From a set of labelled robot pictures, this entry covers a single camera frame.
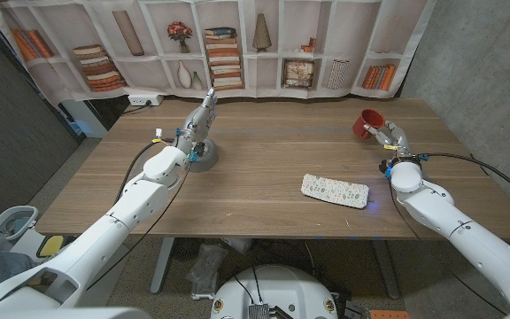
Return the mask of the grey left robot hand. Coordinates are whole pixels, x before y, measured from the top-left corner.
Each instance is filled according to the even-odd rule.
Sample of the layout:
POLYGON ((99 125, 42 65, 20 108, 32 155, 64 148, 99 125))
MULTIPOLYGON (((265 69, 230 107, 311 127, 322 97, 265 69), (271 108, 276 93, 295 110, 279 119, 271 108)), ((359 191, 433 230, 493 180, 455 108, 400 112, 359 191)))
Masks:
POLYGON ((216 102, 215 89, 210 88, 201 105, 187 116, 180 134, 173 142, 174 147, 189 154, 198 144, 204 142, 216 117, 216 102))

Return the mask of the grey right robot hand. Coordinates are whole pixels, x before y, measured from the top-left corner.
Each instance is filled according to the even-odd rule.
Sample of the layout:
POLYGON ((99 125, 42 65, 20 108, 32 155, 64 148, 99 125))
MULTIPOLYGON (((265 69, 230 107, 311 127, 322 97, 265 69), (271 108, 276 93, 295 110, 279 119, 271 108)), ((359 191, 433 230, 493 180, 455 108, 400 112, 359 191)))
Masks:
POLYGON ((379 128, 374 128, 370 124, 364 124, 363 129, 371 134, 385 149, 393 150, 395 152, 394 157, 398 160, 412 161, 413 153, 411 152, 411 147, 405 131, 393 121, 385 121, 383 126, 389 130, 389 136, 383 133, 379 128))

